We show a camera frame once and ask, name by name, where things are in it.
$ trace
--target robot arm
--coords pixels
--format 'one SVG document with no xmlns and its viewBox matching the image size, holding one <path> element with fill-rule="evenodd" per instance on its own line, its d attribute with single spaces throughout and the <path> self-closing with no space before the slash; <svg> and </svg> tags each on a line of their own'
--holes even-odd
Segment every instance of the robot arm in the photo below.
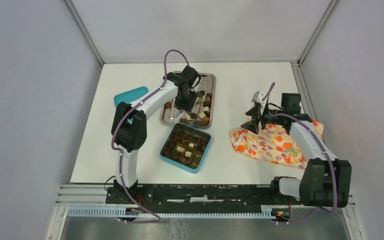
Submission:
<svg viewBox="0 0 384 240">
<path fill-rule="evenodd" d="M 132 187 L 138 182 L 136 166 L 138 162 L 139 148 L 147 139 L 147 120 L 161 106 L 175 98 L 174 107 L 180 111 L 191 111 L 194 105 L 197 93 L 192 91 L 192 85 L 200 76 L 198 72 L 186 66 L 181 73 L 167 74 L 165 85 L 162 81 L 155 89 L 131 103 L 121 102 L 115 111 L 115 117 L 112 124 L 111 134 L 115 133 L 116 127 L 121 119 L 127 114 L 133 106 L 139 106 L 132 111 L 125 121 L 121 124 L 116 133 L 115 143 L 122 149 L 122 158 L 115 177 L 116 181 L 121 183 L 121 176 L 127 188 Z"/>
<path fill-rule="evenodd" d="M 348 203 L 351 181 L 351 165 L 339 160 L 323 143 L 315 132 L 312 119 L 301 113 L 301 95 L 283 93 L 281 109 L 269 109 L 269 105 L 256 92 L 252 102 L 254 107 L 246 114 L 251 117 L 242 128 L 258 133 L 259 124 L 282 125 L 297 142 L 302 154 L 308 160 L 302 179 L 275 177 L 271 186 L 280 194 L 300 199 L 305 206 L 332 207 L 334 201 L 333 179 L 327 157 L 332 161 L 336 182 L 337 207 Z"/>
</svg>

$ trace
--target white table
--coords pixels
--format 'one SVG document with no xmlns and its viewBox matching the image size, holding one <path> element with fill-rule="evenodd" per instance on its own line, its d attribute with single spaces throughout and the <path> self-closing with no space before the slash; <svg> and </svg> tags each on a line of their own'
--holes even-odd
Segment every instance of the white table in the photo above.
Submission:
<svg viewBox="0 0 384 240">
<path fill-rule="evenodd" d="M 161 110 L 147 122 L 147 139 L 139 151 L 137 177 L 142 184 L 269 184 L 275 176 L 301 178 L 298 168 L 258 161 L 232 150 L 229 131 L 239 128 L 252 107 L 255 91 L 266 92 L 276 82 L 270 102 L 280 105 L 282 93 L 297 93 L 291 65 L 287 62 L 191 63 L 200 73 L 217 78 L 211 147 L 198 174 L 163 162 L 160 151 L 172 127 L 159 121 Z M 168 64 L 181 71 L 184 63 Z M 116 110 L 114 96 L 141 86 L 153 89 L 164 75 L 163 64 L 106 64 L 78 151 L 72 183 L 103 183 L 115 175 L 118 152 L 111 148 L 111 127 Z"/>
</svg>

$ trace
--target white wall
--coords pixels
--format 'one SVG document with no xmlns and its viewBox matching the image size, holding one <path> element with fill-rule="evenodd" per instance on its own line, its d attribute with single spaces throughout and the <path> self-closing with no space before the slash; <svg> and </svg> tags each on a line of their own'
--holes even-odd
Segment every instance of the white wall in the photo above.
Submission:
<svg viewBox="0 0 384 240">
<path fill-rule="evenodd" d="M 340 1 L 303 71 L 324 139 L 352 165 L 367 239 L 384 239 L 384 1 Z"/>
<path fill-rule="evenodd" d="M 329 1 L 73 0 L 107 63 L 297 60 Z"/>
<path fill-rule="evenodd" d="M 44 238 L 99 73 L 63 1 L 0 1 L 0 240 Z"/>
</svg>

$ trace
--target metal tray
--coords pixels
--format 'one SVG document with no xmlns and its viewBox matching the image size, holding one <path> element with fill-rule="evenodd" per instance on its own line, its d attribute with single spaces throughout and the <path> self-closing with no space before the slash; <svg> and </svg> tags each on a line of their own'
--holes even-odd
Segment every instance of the metal tray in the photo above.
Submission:
<svg viewBox="0 0 384 240">
<path fill-rule="evenodd" d="M 209 73 L 199 73 L 201 75 L 201 82 L 199 83 L 199 87 L 197 92 L 204 90 L 205 94 L 203 97 L 197 97 L 195 100 L 195 105 L 192 108 L 192 113 L 195 113 L 199 115 L 201 113 L 201 109 L 203 108 L 203 101 L 205 101 L 205 97 L 207 93 L 212 94 L 211 98 L 211 109 L 209 112 L 209 122 L 207 126 L 200 126 L 200 121 L 201 118 L 198 116 L 197 119 L 195 120 L 189 120 L 186 125 L 189 125 L 194 128 L 199 128 L 199 129 L 207 129 L 211 126 L 211 123 L 213 122 L 213 111 L 214 111 L 214 99 L 215 99 L 215 90 L 216 90 L 216 76 L 213 74 Z M 174 120 L 174 117 L 176 114 L 179 112 L 175 106 L 174 106 L 174 99 L 171 100 L 171 107 L 162 107 L 161 109 L 161 114 L 159 116 L 159 121 L 163 125 L 167 126 L 173 126 L 176 122 Z"/>
</svg>

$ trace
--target orange flower pattern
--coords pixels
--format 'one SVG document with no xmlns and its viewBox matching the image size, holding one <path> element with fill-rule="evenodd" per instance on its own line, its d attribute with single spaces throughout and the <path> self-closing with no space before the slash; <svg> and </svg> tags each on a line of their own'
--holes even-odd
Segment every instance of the orange flower pattern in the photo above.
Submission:
<svg viewBox="0 0 384 240">
<path fill-rule="evenodd" d="M 324 126 L 313 120 L 315 131 L 322 137 Z M 307 160 L 292 137 L 280 125 L 267 124 L 255 134 L 246 129 L 229 132 L 233 150 L 249 158 L 293 168 L 306 169 Z"/>
</svg>

